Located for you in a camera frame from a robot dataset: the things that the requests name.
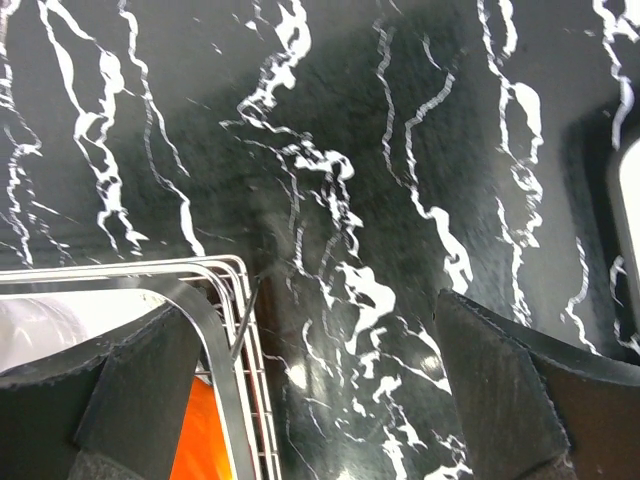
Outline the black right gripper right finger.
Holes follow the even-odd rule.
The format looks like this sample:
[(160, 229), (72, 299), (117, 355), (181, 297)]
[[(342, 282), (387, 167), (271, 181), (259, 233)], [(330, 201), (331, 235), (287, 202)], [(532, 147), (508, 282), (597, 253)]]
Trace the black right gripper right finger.
[(636, 479), (639, 368), (443, 290), (434, 327), (477, 479)]

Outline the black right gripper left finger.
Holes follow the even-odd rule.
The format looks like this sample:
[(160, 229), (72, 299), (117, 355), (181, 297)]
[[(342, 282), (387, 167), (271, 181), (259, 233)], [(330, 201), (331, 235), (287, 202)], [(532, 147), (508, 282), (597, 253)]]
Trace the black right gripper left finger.
[(165, 305), (2, 373), (2, 478), (169, 478), (200, 351)]

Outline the orange and white bowl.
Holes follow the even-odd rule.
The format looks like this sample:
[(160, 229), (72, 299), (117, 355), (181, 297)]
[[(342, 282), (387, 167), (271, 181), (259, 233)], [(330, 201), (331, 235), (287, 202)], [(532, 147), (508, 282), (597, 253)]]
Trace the orange and white bowl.
[(169, 479), (232, 479), (213, 388), (197, 377), (192, 383)]

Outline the wire dish rack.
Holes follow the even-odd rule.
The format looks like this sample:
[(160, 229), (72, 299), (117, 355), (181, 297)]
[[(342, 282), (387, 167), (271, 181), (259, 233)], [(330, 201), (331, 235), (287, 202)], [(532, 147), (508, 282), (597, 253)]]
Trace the wire dish rack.
[(254, 312), (258, 288), (250, 283), (245, 263), (236, 255), (128, 262), (120, 264), (8, 270), (3, 285), (62, 282), (93, 278), (143, 277), (176, 274), (181, 281), (210, 284), (217, 297), (228, 337), (253, 465), (258, 479), (282, 477), (263, 351)]

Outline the white paper plate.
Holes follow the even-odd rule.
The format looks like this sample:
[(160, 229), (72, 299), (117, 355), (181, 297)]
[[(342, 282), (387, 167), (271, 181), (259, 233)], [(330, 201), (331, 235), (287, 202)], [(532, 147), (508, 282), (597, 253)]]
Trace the white paper plate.
[(164, 303), (163, 298), (136, 289), (3, 296), (1, 370), (67, 350)]

